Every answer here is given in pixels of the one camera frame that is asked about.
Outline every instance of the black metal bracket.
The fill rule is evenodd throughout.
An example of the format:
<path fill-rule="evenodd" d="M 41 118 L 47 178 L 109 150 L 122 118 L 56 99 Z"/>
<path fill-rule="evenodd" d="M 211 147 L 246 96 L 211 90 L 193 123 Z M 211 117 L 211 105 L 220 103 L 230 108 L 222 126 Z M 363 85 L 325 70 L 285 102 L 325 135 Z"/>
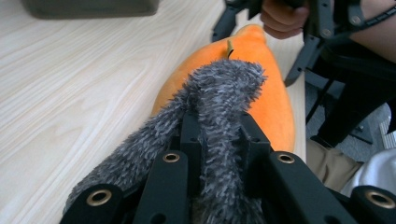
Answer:
<path fill-rule="evenodd" d="M 242 179 L 248 197 L 262 199 L 267 223 L 394 223 L 396 196 L 375 187 L 358 187 L 351 198 L 326 189 L 304 162 L 273 151 L 253 117 L 240 117 Z M 190 199 L 200 192 L 205 133 L 186 113 L 179 134 L 156 157 L 143 186 L 121 191 L 101 184 L 83 191 L 63 224 L 191 223 Z"/>
<path fill-rule="evenodd" d="M 304 46 L 285 78 L 292 85 L 305 70 L 312 70 L 324 46 L 349 41 L 348 37 L 365 25 L 361 0 L 309 0 L 310 15 L 304 25 Z"/>
<path fill-rule="evenodd" d="M 225 0 L 225 9 L 213 28 L 212 42 L 231 35 L 236 26 L 236 15 L 248 9 L 248 19 L 252 19 L 261 11 L 262 0 Z"/>

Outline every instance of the finger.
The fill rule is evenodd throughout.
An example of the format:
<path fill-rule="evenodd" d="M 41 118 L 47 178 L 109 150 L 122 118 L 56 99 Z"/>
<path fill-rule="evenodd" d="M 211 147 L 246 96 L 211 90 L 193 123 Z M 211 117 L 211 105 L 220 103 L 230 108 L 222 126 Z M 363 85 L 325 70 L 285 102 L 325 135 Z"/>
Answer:
<path fill-rule="evenodd" d="M 303 29 L 298 28 L 298 29 L 287 31 L 287 32 L 279 32 L 277 30 L 272 29 L 271 27 L 264 25 L 264 31 L 265 31 L 265 33 L 267 33 L 268 35 L 270 35 L 276 39 L 287 39 L 289 37 L 300 34 L 303 31 Z"/>
<path fill-rule="evenodd" d="M 279 32 L 287 32 L 301 28 L 304 26 L 305 23 L 305 20 L 298 20 L 291 25 L 283 24 L 277 20 L 274 20 L 266 11 L 262 11 L 261 20 L 266 26 L 271 27 L 272 29 Z"/>
<path fill-rule="evenodd" d="M 309 14 L 307 6 L 293 8 L 279 0 L 265 0 L 262 10 L 275 21 L 285 25 L 293 25 L 296 21 L 305 21 Z"/>

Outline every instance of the wooden table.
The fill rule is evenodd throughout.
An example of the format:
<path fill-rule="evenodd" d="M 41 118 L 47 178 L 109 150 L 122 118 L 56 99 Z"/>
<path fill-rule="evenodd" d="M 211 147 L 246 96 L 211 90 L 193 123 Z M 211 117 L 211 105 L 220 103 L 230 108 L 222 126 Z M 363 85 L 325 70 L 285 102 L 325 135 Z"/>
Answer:
<path fill-rule="evenodd" d="M 151 17 L 43 21 L 0 0 L 0 223 L 58 223 L 71 188 L 148 118 L 223 7 L 173 0 Z M 268 38 L 286 74 L 301 37 Z M 304 78 L 288 91 L 304 158 Z"/>

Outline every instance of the fuzzy gray fur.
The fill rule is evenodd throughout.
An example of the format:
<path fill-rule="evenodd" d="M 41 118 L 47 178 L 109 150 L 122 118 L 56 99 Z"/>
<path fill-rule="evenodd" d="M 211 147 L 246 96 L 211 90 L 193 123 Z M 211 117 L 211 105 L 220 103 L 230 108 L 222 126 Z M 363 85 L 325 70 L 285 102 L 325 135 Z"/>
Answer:
<path fill-rule="evenodd" d="M 100 183 L 122 190 L 139 186 L 159 152 L 165 150 L 187 110 L 196 111 L 207 135 L 203 189 L 194 200 L 197 223 L 263 223 L 260 201 L 245 196 L 238 168 L 239 116 L 260 94 L 264 82 L 259 64 L 221 60 L 189 76 L 160 113 L 131 134 L 72 190 L 66 211 L 85 189 Z"/>

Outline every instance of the stuffed animal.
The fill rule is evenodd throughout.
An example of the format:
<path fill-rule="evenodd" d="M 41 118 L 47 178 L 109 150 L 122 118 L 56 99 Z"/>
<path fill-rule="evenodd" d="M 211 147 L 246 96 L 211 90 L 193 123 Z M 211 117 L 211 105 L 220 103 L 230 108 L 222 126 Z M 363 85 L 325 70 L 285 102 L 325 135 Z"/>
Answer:
<path fill-rule="evenodd" d="M 161 89 L 153 116 L 73 188 L 64 211 L 97 184 L 141 186 L 187 111 L 197 113 L 206 133 L 202 188 L 191 199 L 194 223 L 263 223 L 261 200 L 244 192 L 233 145 L 240 115 L 248 111 L 278 150 L 292 151 L 294 123 L 276 61 L 255 25 L 193 53 Z"/>
<path fill-rule="evenodd" d="M 229 54 L 229 42 L 233 52 Z M 267 77 L 262 95 L 253 102 L 248 113 L 256 120 L 271 142 L 274 150 L 292 152 L 295 129 L 290 98 L 272 51 L 266 45 L 264 30 L 259 25 L 248 25 L 235 35 L 209 44 L 195 51 L 168 78 L 161 88 L 151 115 L 157 114 L 195 69 L 220 59 L 237 59 L 259 63 Z"/>

